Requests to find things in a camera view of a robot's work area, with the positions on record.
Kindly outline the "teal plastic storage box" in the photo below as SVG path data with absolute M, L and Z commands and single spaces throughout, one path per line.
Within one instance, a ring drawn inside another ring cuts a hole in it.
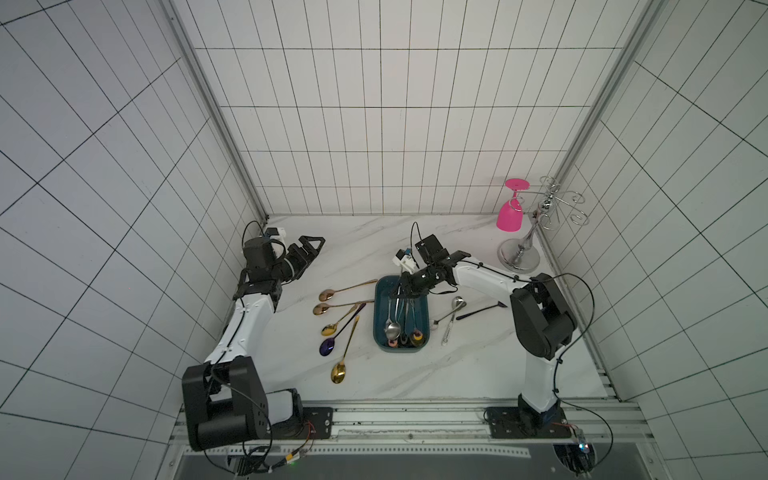
M 428 308 L 428 301 L 425 296 L 419 297 L 417 299 L 411 299 L 415 303 L 414 310 L 417 315 L 415 319 L 415 325 L 419 330 L 422 331 L 424 335 L 424 343 L 419 347 L 414 347 L 412 345 L 411 348 L 401 348 L 399 345 L 397 348 L 390 348 L 388 346 L 388 341 L 385 336 L 385 324 L 389 318 L 389 311 L 392 308 L 392 298 L 394 295 L 394 290 L 398 286 L 398 283 L 399 283 L 399 277 L 396 275 L 384 276 L 381 279 L 379 279 L 378 282 L 376 283 L 372 335 L 373 335 L 374 343 L 384 352 L 415 353 L 423 349 L 430 339 L 429 308 Z M 401 328 L 402 328 L 402 313 L 403 313 L 405 300 L 406 299 L 400 299 L 399 308 L 398 308 L 397 320 L 399 321 Z M 409 320 L 410 333 L 414 327 L 414 318 L 413 318 L 414 310 L 411 311 L 411 316 Z

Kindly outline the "purple iridescent spoon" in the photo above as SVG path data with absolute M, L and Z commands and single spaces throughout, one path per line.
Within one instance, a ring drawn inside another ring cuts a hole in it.
M 415 309 L 415 306 L 414 306 L 414 305 L 415 305 L 414 301 L 411 301 L 411 309 L 412 309 L 412 310 L 414 310 L 414 309 Z M 416 313 L 415 313 L 415 310 L 414 310 L 414 313 L 413 313 L 413 318 L 414 318 L 414 327 L 413 327 L 413 329 L 412 329 L 412 331 L 411 331 L 411 334 L 410 334 L 410 341 L 411 341 L 411 344 L 412 344 L 414 347 L 419 347 L 419 346 L 421 346 L 421 345 L 424 343 L 424 335 L 423 335 L 422 331 L 421 331 L 421 330 L 419 330 L 419 329 L 416 327 L 416 325 L 415 325 L 415 319 L 416 319 L 416 316 L 417 316 L 417 315 L 416 315 Z

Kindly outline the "silver spoon pile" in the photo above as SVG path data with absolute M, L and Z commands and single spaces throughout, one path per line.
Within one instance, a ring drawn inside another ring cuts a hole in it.
M 385 336 L 388 342 L 397 341 L 401 334 L 401 326 L 399 324 L 399 321 L 397 320 L 399 302 L 400 302 L 399 295 L 396 294 L 392 298 L 392 308 L 389 311 L 389 318 L 385 324 Z

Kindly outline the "black spoon pile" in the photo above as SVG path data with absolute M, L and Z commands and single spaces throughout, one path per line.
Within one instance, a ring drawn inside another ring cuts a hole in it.
M 401 348 L 411 348 L 412 342 L 411 342 L 411 333 L 409 330 L 409 320 L 411 316 L 412 311 L 412 300 L 406 299 L 404 303 L 403 313 L 402 313 L 402 328 L 401 328 L 401 334 L 399 336 L 399 345 Z

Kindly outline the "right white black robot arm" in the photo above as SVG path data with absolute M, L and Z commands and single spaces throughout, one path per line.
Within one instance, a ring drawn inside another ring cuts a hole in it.
M 521 278 L 500 272 L 462 250 L 448 252 L 434 235 L 415 247 L 423 267 L 404 269 L 394 296 L 420 298 L 445 282 L 476 290 L 510 308 L 518 342 L 527 352 L 524 387 L 518 396 L 520 418 L 537 427 L 552 422 L 560 407 L 555 370 L 577 330 L 555 279 L 545 273 Z

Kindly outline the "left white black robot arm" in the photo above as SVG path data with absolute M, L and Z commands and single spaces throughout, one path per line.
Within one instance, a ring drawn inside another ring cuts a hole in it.
M 243 243 L 246 265 L 231 318 L 211 354 L 182 376 L 188 439 L 195 451 L 287 439 L 306 429 L 297 390 L 266 392 L 253 359 L 283 286 L 301 278 L 325 243 L 317 236 L 301 236 L 290 245 L 283 240 L 283 230 L 270 228 Z

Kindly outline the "silver spoon right lower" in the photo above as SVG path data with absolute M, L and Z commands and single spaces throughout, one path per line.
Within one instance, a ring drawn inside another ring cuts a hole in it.
M 459 310 L 463 309 L 466 306 L 466 304 L 467 304 L 467 302 L 461 296 L 454 297 L 451 300 L 451 304 L 450 304 L 449 310 L 447 312 L 445 312 L 444 314 L 439 315 L 437 318 L 431 320 L 431 322 L 430 322 L 430 329 L 431 330 L 436 330 L 438 328 L 438 326 L 440 325 L 440 323 L 444 319 L 446 319 L 448 317 L 451 317 L 456 312 L 458 312 Z

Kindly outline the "black spoon right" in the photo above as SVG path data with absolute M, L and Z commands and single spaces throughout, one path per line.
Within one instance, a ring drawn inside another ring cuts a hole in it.
M 455 320 L 456 320 L 456 321 L 461 321 L 461 320 L 464 320 L 464 319 L 470 318 L 470 317 L 472 317 L 472 316 L 474 316 L 474 315 L 477 315 L 477 314 L 480 314 L 480 313 L 483 313 L 483 312 L 486 312 L 486 311 L 489 311 L 489 310 L 492 310 L 492 309 L 496 309 L 496 308 L 506 309 L 506 308 L 507 308 L 507 305 L 505 305 L 505 304 L 504 304 L 504 303 L 502 303 L 502 302 L 497 302 L 497 303 L 496 303 L 496 304 L 494 304 L 494 305 L 489 305 L 489 306 L 486 306 L 486 307 L 483 307 L 483 308 L 479 308 L 479 309 L 476 309 L 476 310 L 474 310 L 474 311 L 471 311 L 471 312 L 468 312 L 468 313 L 465 313 L 465 314 L 459 315 L 459 316 L 457 316 L 457 317 L 455 318 Z

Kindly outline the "short gold spoon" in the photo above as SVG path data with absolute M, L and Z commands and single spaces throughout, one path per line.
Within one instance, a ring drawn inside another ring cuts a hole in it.
M 324 326 L 323 329 L 321 330 L 321 335 L 324 337 L 330 337 L 334 335 L 338 330 L 339 324 L 343 320 L 347 319 L 351 314 L 353 314 L 357 310 L 357 307 L 358 307 L 357 304 L 353 304 L 351 308 L 339 320 Z

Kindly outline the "purple bowl dark spoon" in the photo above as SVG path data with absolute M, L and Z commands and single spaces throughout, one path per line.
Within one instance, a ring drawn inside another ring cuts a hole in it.
M 337 337 L 344 331 L 354 317 L 361 312 L 365 305 L 365 302 L 354 304 L 339 321 L 330 324 L 323 329 L 322 335 L 325 339 L 319 346 L 319 354 L 321 356 L 328 356 L 334 350 Z

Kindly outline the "long gold spoon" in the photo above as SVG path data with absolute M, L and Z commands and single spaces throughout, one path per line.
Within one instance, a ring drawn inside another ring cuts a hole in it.
M 332 381 L 334 384 L 340 384 L 340 383 L 342 383 L 342 382 L 344 381 L 345 377 L 346 377 L 347 368 L 346 368 L 346 364 L 345 364 L 345 359 L 346 359 L 346 355 L 347 355 L 347 352 L 348 352 L 348 350 L 349 350 L 349 346 L 350 346 L 350 344 L 351 344 L 351 342 L 352 342 L 352 338 L 354 337 L 354 333 L 355 333 L 355 330 L 356 330 L 356 328 L 357 328 L 357 325 L 358 325 L 359 319 L 360 319 L 360 316 L 359 316 L 359 315 L 357 315 L 357 316 L 354 318 L 354 323 L 353 323 L 353 327 L 352 327 L 352 332 L 350 333 L 350 337 L 349 337 L 349 339 L 348 339 L 348 341 L 347 341 L 347 345 L 346 345 L 346 347 L 345 347 L 345 350 L 344 350 L 344 353 L 343 353 L 343 355 L 342 355 L 342 358 L 341 358 L 341 360 L 340 360 L 339 362 L 337 362 L 337 363 L 336 363 L 336 364 L 333 366 L 333 368 L 332 368 L 332 371 L 331 371 L 331 381 Z

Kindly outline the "chrome wine glass rack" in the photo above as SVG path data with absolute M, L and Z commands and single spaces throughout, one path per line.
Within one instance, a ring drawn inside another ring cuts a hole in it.
M 575 226 L 587 225 L 589 215 L 580 208 L 585 203 L 582 193 L 562 191 L 561 184 L 548 176 L 542 176 L 538 184 L 530 183 L 530 188 L 521 191 L 518 198 L 524 211 L 523 221 L 528 219 L 530 228 L 524 236 L 502 242 L 497 249 L 497 256 L 506 269 L 530 273 L 538 268 L 541 260 L 539 251 L 533 245 L 536 233 L 543 233 L 562 224 L 562 208 L 566 210 L 567 221 Z

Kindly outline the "pink upside-down wine glass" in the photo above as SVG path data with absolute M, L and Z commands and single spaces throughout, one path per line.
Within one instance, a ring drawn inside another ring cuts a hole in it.
M 507 233 L 517 232 L 521 229 L 524 218 L 524 211 L 518 194 L 528 190 L 530 183 L 524 179 L 511 178 L 505 182 L 504 186 L 512 191 L 512 197 L 502 205 L 497 215 L 496 226 L 499 230 Z

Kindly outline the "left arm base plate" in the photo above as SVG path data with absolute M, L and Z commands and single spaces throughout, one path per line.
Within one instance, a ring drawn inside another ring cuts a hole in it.
M 332 435 L 333 415 L 331 407 L 305 407 L 300 415 L 273 427 L 276 440 L 325 440 Z

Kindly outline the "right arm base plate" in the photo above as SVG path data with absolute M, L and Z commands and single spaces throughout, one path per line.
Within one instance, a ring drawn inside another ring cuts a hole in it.
M 483 413 L 494 439 L 568 439 L 572 437 L 565 426 L 565 416 L 559 405 L 539 413 L 529 407 L 488 407 Z

